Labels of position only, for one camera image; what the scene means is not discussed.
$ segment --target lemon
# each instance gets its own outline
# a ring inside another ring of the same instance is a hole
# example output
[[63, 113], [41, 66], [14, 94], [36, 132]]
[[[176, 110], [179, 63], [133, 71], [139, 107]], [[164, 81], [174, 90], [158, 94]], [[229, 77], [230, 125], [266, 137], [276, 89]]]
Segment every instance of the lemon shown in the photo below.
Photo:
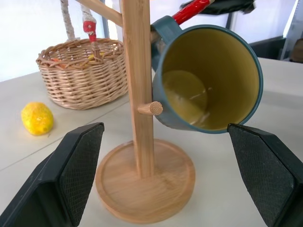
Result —
[[46, 134], [53, 127], [53, 114], [43, 103], [28, 103], [21, 111], [21, 119], [25, 128], [35, 136]]

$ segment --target wooden mug holder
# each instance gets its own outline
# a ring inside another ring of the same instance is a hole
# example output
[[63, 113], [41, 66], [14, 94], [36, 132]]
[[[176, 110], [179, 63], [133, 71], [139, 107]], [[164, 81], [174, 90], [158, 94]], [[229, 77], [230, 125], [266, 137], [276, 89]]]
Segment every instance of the wooden mug holder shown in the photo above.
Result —
[[128, 93], [134, 140], [110, 151], [96, 172], [96, 186], [106, 208], [133, 223], [154, 223], [179, 212], [191, 197], [195, 168], [179, 147], [153, 138], [149, 0], [122, 0], [122, 14], [100, 0], [79, 3], [123, 27]]

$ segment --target teal mug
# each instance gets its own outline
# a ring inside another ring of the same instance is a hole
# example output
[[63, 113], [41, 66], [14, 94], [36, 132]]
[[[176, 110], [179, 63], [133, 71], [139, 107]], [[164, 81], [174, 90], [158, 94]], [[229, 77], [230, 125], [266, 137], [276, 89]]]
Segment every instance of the teal mug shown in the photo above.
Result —
[[[152, 24], [162, 40], [151, 46], [156, 75], [153, 101], [163, 106], [156, 118], [180, 130], [227, 132], [256, 111], [263, 92], [257, 56], [237, 34], [223, 27], [198, 25], [182, 30], [165, 16]], [[165, 43], [163, 51], [159, 42]]]

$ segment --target wooden peg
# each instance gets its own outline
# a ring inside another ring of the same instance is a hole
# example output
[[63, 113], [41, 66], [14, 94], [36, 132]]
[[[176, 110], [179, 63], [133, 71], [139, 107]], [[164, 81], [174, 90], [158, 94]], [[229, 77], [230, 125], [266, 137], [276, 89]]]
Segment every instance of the wooden peg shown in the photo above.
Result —
[[161, 114], [162, 111], [163, 111], [163, 107], [159, 102], [147, 103], [138, 107], [138, 112], [146, 115], [157, 116]]

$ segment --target red handle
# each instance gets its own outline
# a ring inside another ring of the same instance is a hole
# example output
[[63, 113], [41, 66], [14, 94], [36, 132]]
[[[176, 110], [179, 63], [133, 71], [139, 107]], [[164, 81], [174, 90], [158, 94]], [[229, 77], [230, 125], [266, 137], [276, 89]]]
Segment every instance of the red handle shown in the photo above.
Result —
[[83, 22], [83, 30], [89, 35], [89, 40], [95, 42], [97, 40], [96, 35], [96, 23], [94, 21], [86, 20]]
[[213, 2], [214, 0], [194, 0], [192, 3], [185, 6], [172, 17], [175, 19], [178, 25], [180, 25], [188, 19], [191, 19], [193, 16], [197, 15]]

